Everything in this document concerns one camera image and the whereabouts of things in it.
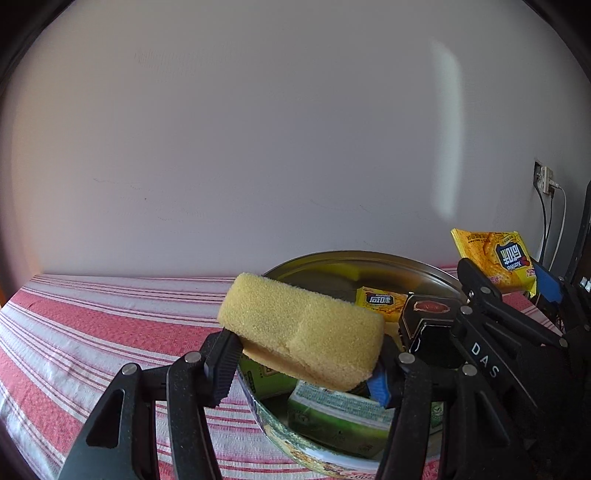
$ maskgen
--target metal pin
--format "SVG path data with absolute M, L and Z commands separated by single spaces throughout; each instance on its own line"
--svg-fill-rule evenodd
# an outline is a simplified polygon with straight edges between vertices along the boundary
M 136 364 L 125 364 L 121 369 L 121 373 L 124 375 L 133 375 L 138 370 L 138 366 Z
M 462 367 L 462 373 L 467 377 L 473 377 L 478 373 L 478 370 L 474 365 L 466 364 Z
M 400 360 L 403 364 L 412 364 L 414 363 L 414 355 L 408 352 L 402 352 L 398 355 L 398 360 Z
M 199 352 L 189 352 L 185 354 L 185 361 L 188 364 L 196 364 L 201 360 L 201 354 Z

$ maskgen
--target cable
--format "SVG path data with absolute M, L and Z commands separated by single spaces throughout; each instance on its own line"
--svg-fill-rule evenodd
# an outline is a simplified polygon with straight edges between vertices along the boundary
M 538 263 L 540 263 L 540 265 L 543 265 L 544 263 L 544 254 L 546 253 L 546 243 L 548 242 L 548 235 L 546 234 L 546 232 L 548 231 L 548 224 L 546 223 L 546 205 L 544 205 L 544 199 L 542 198 L 542 194 L 540 193 L 540 189 L 538 188 L 538 186 L 534 183 L 534 188 L 535 191 L 538 192 L 538 196 L 540 197 L 540 202 L 542 204 L 542 213 L 544 214 L 544 236 L 543 236 L 543 240 L 542 240 L 542 251 L 540 252 L 540 259 L 538 260 Z
M 562 195 L 564 195 L 564 210 L 562 213 L 562 224 L 560 225 L 560 233 L 558 234 L 558 241 L 556 242 L 556 248 L 554 249 L 554 255 L 552 255 L 552 262 L 550 262 L 550 266 L 548 267 L 548 270 L 550 270 L 552 268 L 552 265 L 554 265 L 554 260 L 556 259 L 556 254 L 558 253 L 558 247 L 560 246 L 560 241 L 562 240 L 562 232 L 564 232 L 564 221 L 566 220 L 566 192 L 556 182 L 551 181 L 551 185 L 555 189 L 560 189 L 562 191 Z
M 548 242 L 548 238 L 550 237 L 550 229 L 552 228 L 552 204 L 554 202 L 554 193 L 556 190 L 552 188 L 550 190 L 550 218 L 548 220 L 548 231 L 546 232 L 546 242 Z

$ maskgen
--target black cable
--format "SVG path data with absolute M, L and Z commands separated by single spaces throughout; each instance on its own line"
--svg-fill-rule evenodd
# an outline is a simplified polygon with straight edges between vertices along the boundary
M 544 240 L 542 242 L 542 251 L 540 253 L 540 260 L 538 261 L 540 265 L 544 264 L 544 254 L 546 253 L 546 243 L 548 242 L 548 236 L 546 235 L 547 229 L 547 222 L 546 222 L 546 205 L 544 205 L 544 199 L 542 198 L 542 194 L 540 193 L 540 189 L 534 183 L 535 191 L 538 192 L 538 196 L 540 197 L 540 202 L 542 203 L 542 213 L 544 214 Z

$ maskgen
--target blue object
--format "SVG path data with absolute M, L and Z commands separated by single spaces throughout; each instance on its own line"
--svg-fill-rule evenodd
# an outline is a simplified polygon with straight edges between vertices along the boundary
M 549 302 L 562 301 L 562 289 L 558 278 L 552 275 L 548 270 L 534 261 L 535 276 L 537 277 L 538 293 L 540 293 Z
M 375 367 L 371 378 L 367 380 L 367 385 L 371 399 L 388 408 L 392 394 L 388 388 L 388 376 L 380 364 Z

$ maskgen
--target snack wrapper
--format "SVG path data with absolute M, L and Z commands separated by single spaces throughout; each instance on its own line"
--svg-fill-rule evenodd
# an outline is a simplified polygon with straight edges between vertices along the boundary
M 472 260 L 501 291 L 535 295 L 534 265 L 518 232 L 466 232 L 454 228 L 452 237 L 462 257 Z
M 407 298 L 403 293 L 361 287 L 357 289 L 355 304 L 382 314 L 386 322 L 397 322 Z

